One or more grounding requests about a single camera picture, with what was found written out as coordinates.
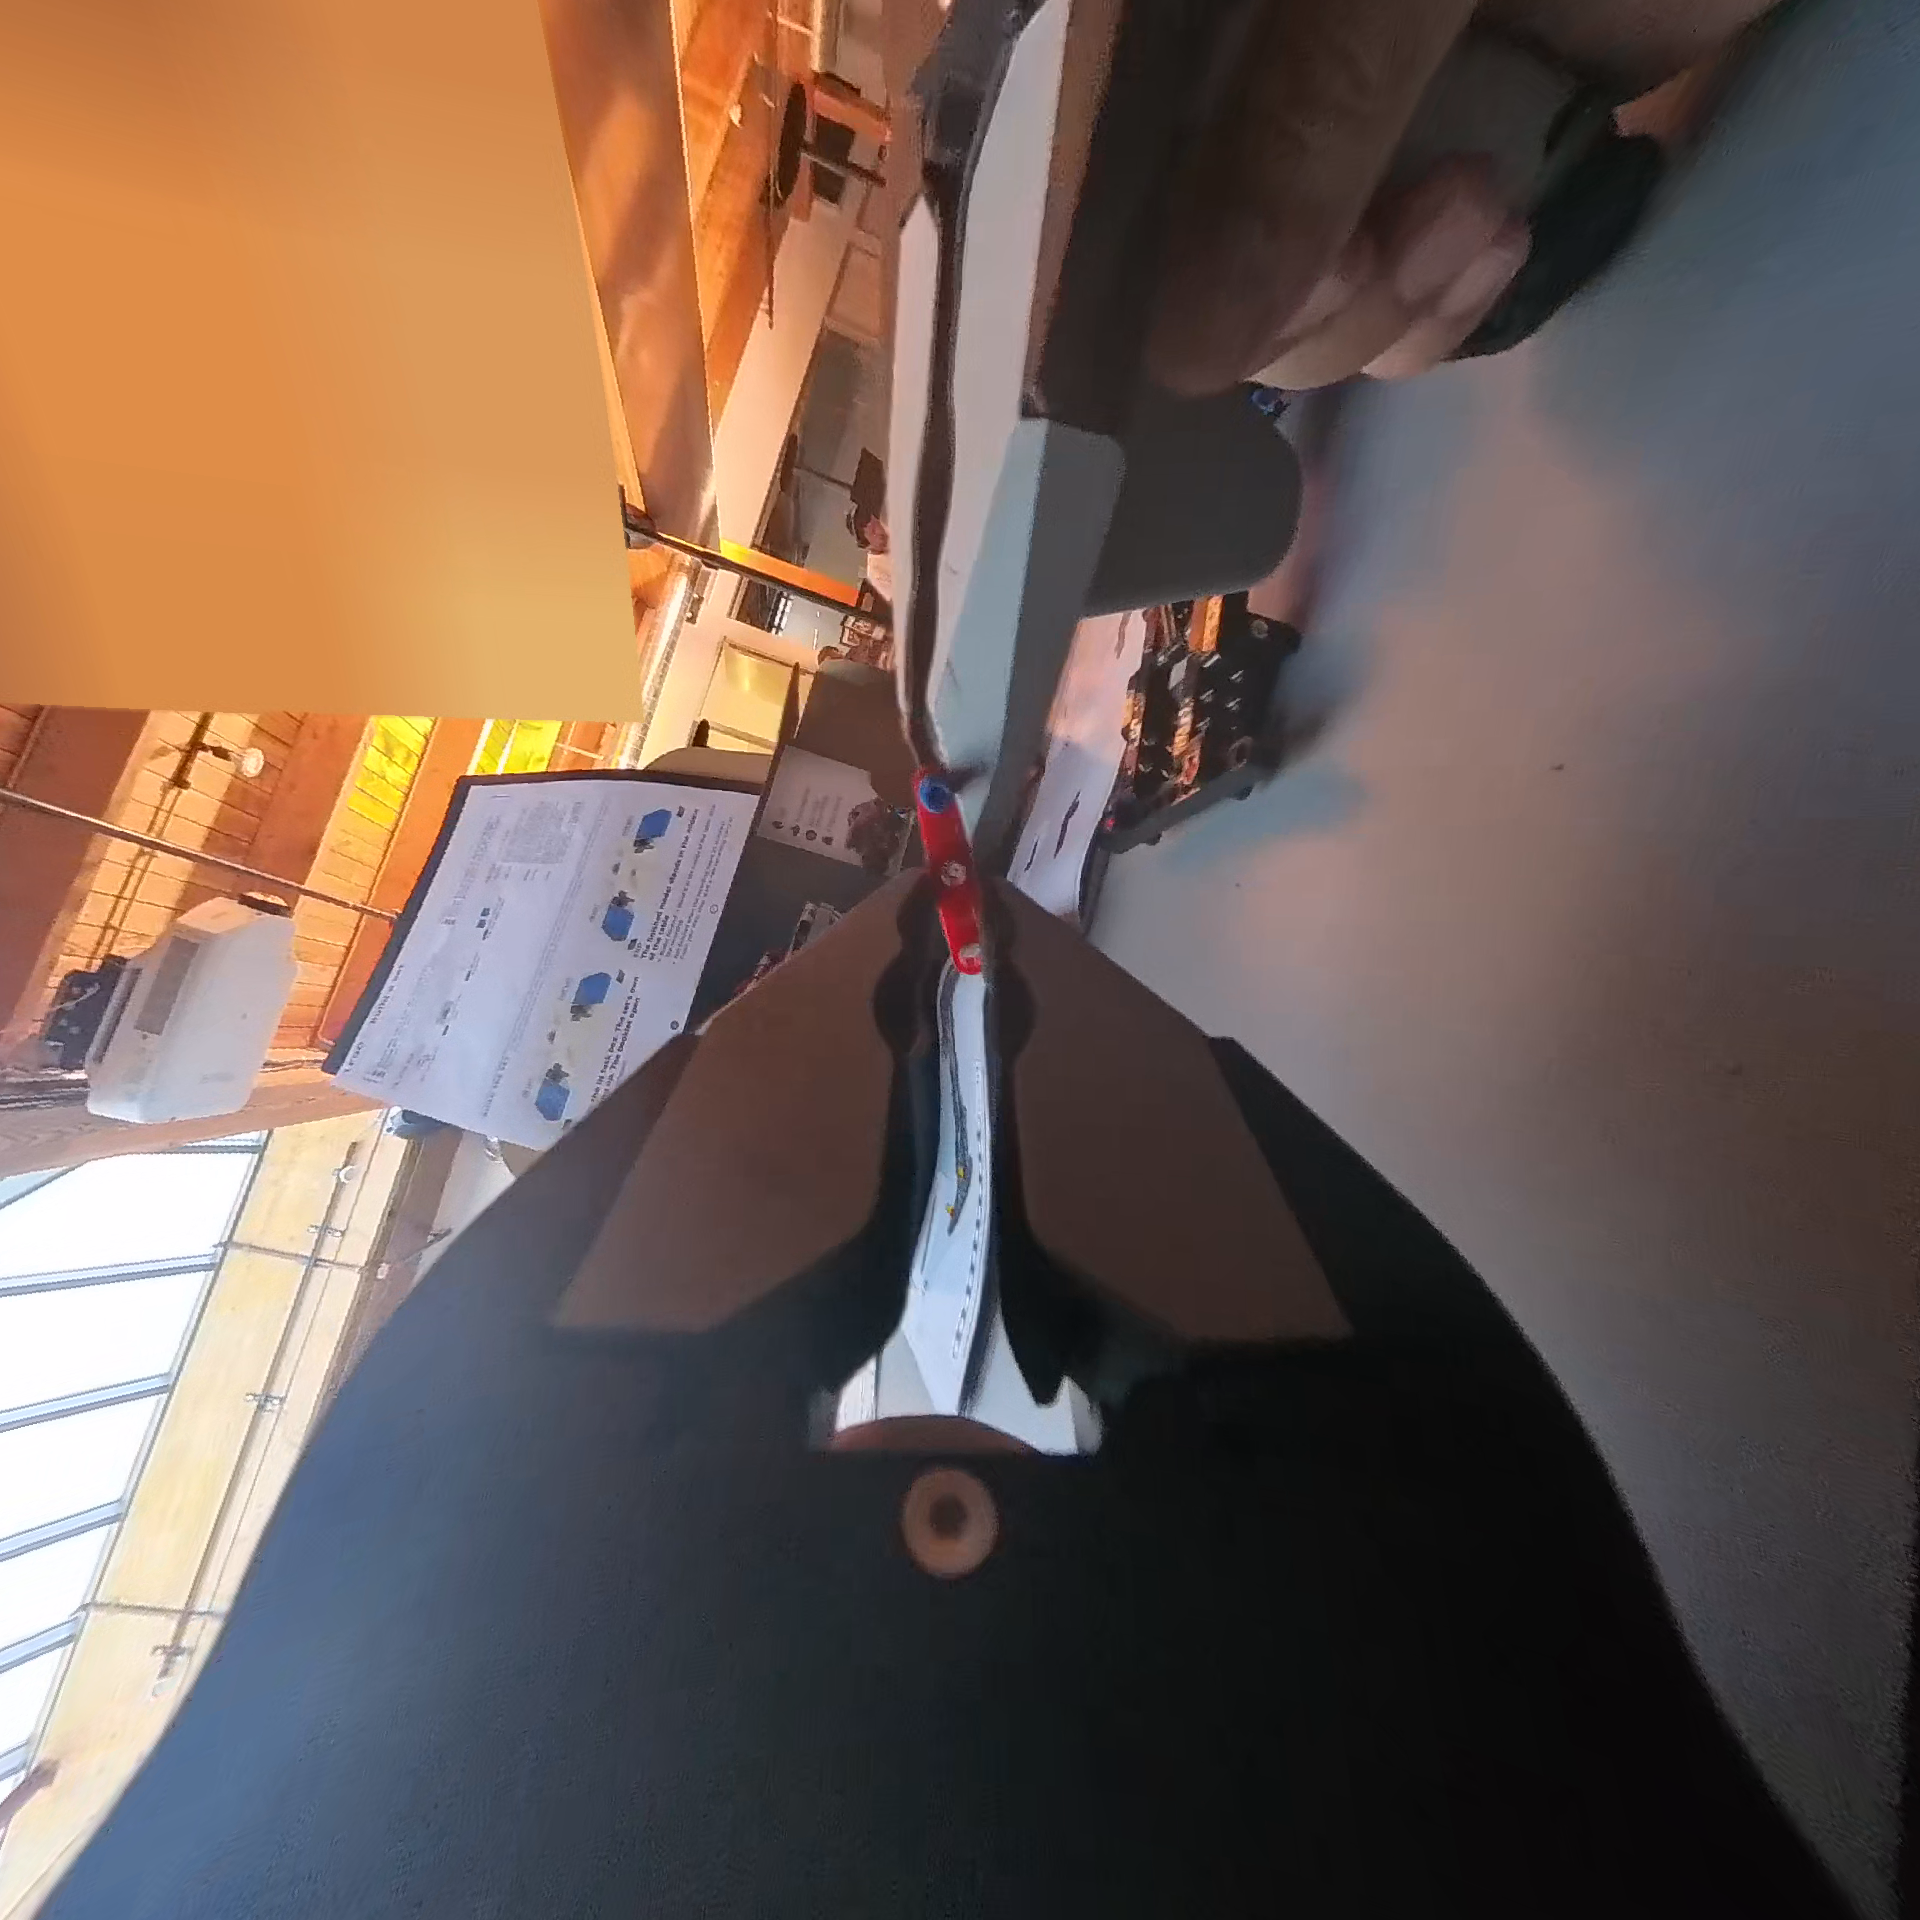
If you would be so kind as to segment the black lego box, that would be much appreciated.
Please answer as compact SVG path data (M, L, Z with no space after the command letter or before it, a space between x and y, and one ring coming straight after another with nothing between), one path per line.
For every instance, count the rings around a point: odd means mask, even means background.
M687 1020L706 1021L924 863L896 677L827 663L783 729Z

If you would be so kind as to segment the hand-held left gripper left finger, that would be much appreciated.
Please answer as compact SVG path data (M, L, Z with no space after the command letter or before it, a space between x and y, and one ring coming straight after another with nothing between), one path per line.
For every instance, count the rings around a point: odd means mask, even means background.
M574 1448L831 1434L904 1302L922 998L912 870L554 1152L554 1432Z

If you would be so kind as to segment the black lego chassis model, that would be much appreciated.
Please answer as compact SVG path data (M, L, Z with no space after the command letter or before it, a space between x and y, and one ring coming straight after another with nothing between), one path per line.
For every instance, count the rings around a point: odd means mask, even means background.
M1299 628L1252 610L1245 592L1146 610L1094 849L1152 847L1274 776L1284 744L1279 685L1300 647Z

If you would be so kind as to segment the white printed instruction sheet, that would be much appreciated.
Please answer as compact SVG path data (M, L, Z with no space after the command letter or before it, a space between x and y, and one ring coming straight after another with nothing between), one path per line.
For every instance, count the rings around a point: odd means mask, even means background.
M325 1071L555 1144L690 1028L756 810L709 776L464 776Z

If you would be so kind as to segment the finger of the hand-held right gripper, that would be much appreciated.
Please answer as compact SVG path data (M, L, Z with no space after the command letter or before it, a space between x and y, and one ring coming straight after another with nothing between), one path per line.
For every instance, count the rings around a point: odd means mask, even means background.
M955 780L959 760L934 714L943 615L958 610L958 590L943 585L958 488L958 247L947 215L940 196L915 196L898 233L887 520L902 735L918 767Z
M959 802L1016 802L1119 490L1115 437L1040 393L1117 12L1040 4L1013 30L940 218L933 751Z

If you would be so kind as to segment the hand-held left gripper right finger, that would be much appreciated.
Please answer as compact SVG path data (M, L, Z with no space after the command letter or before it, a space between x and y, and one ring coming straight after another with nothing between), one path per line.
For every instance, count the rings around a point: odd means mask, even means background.
M1344 1352L1354 1316L1212 1036L1002 879L988 929L997 1326L1072 1448L1156 1388Z

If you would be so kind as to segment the red angled lego beam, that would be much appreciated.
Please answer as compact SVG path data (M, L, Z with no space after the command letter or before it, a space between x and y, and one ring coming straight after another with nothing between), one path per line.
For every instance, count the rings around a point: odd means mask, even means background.
M936 774L954 791L949 774ZM959 975L983 975L988 966L983 887L955 791L949 813L934 818L916 807L916 816L933 903L951 965Z

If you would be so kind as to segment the lego instruction booklet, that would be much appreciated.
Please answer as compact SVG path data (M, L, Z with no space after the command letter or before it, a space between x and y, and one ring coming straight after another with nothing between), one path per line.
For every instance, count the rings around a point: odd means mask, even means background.
M983 929L988 937L988 879ZM1002 1202L1010 1174L1002 1120L998 997L989 966L955 973L934 910L934 1146L928 1200L907 1263L896 1341L925 1390L925 1413L991 1429L1048 1455L1091 1453L1099 1415L1074 1384L1048 1398L1023 1381L1002 1302Z

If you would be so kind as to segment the person's right hand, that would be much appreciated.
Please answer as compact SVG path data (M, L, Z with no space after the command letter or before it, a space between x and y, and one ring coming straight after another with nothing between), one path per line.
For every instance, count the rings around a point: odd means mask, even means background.
M1423 93L1475 36L1679 127L1772 1L1251 4L1168 217L1148 367L1213 394L1443 366L1498 309L1528 229L1495 164L1451 150L1391 182Z

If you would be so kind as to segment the white plastic appliance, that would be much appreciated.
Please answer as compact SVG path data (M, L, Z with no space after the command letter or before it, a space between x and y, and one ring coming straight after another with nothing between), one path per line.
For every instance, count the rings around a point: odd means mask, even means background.
M294 921L210 898L132 956L87 1054L90 1116L132 1124L240 1112L298 983Z

